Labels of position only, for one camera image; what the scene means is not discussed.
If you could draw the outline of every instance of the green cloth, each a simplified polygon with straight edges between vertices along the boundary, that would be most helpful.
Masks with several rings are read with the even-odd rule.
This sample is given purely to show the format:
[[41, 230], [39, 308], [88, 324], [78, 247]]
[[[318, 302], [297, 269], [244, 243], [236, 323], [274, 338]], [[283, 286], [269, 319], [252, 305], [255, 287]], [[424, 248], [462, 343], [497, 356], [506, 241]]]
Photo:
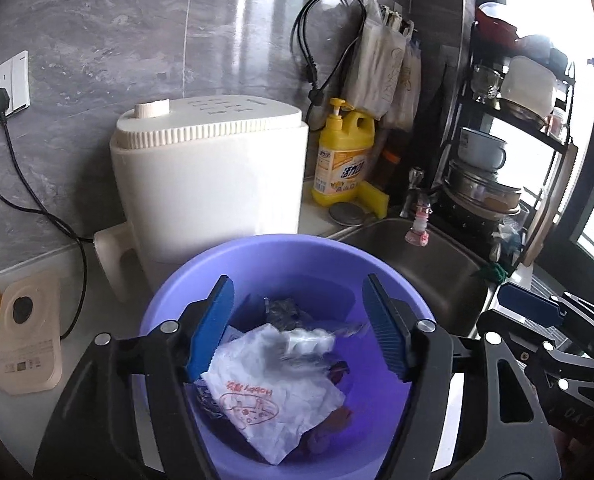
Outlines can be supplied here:
[[488, 263], [475, 272], [473, 276], [483, 278], [487, 282], [492, 282], [495, 285], [502, 285], [506, 281], [508, 273], [501, 265]]

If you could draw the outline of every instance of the yellow sponge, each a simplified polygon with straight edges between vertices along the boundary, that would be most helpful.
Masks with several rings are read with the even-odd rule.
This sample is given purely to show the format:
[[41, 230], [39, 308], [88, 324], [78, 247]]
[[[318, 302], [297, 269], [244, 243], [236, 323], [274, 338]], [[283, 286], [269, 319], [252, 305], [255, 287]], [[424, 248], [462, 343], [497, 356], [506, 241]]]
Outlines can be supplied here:
[[383, 191], [377, 189], [373, 184], [360, 182], [359, 184], [359, 200], [370, 209], [378, 219], [386, 218], [388, 213], [388, 200], [391, 198]]

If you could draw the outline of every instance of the gray marble wall tile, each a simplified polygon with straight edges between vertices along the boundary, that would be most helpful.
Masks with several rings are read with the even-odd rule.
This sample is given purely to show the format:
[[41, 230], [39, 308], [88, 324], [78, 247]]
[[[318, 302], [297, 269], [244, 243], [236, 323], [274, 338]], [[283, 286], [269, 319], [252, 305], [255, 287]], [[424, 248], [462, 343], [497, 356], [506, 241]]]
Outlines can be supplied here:
[[[293, 19], [306, 0], [0, 0], [0, 63], [29, 51], [31, 107], [10, 119], [20, 164], [47, 208], [78, 233], [123, 221], [108, 140], [136, 101], [247, 93], [307, 107]], [[407, 8], [410, 0], [398, 1]], [[311, 14], [325, 78], [349, 38], [338, 0]], [[323, 113], [313, 114], [320, 124]], [[314, 172], [317, 134], [309, 139]], [[0, 130], [0, 190], [30, 205]], [[0, 269], [67, 244], [50, 224], [0, 203]]]
[[[462, 45], [463, 9], [464, 0], [413, 0], [412, 18], [419, 30], [422, 44], [420, 109], [430, 102], [441, 84], [446, 61], [445, 57], [440, 55], [442, 45], [457, 49]], [[446, 105], [450, 102], [450, 89], [457, 77], [456, 70], [446, 71]]]

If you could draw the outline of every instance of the clear plastic bag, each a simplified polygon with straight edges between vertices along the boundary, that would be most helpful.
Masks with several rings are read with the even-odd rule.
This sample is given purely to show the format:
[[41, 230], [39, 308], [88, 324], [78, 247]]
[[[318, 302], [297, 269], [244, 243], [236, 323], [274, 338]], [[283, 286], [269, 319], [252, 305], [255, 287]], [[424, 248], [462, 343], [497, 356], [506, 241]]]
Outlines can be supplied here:
[[203, 379], [198, 379], [193, 383], [195, 387], [195, 395], [200, 408], [208, 415], [208, 417], [218, 420], [220, 418], [226, 419], [226, 415], [221, 410], [215, 399], [208, 389], [208, 384]]
[[[407, 29], [407, 38], [410, 39], [414, 24]], [[408, 44], [404, 60], [399, 73], [397, 89], [392, 100], [392, 105], [381, 120], [384, 128], [398, 128], [406, 132], [413, 130], [419, 93], [421, 92], [421, 49], [415, 42]]]
[[304, 357], [321, 358], [324, 354], [332, 351], [335, 345], [335, 336], [320, 328], [305, 330], [296, 328], [282, 332], [286, 346], [282, 359], [300, 359]]
[[266, 310], [266, 322], [282, 332], [295, 330], [296, 328], [311, 331], [322, 328], [336, 337], [350, 337], [363, 335], [368, 330], [368, 325], [361, 322], [312, 319], [312, 316], [297, 307], [293, 298], [276, 301], [264, 298], [264, 308]]
[[366, 12], [342, 95], [350, 106], [379, 120], [391, 106], [408, 40], [384, 25], [377, 0], [368, 0]]

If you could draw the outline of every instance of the beige electronic device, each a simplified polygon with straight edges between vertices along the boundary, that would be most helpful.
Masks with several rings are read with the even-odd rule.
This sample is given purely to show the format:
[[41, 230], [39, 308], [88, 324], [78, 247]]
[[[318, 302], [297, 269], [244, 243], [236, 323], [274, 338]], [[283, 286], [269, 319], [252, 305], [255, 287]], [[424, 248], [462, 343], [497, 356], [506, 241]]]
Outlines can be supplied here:
[[0, 388], [11, 395], [54, 388], [62, 376], [59, 278], [40, 272], [11, 284], [0, 308]]

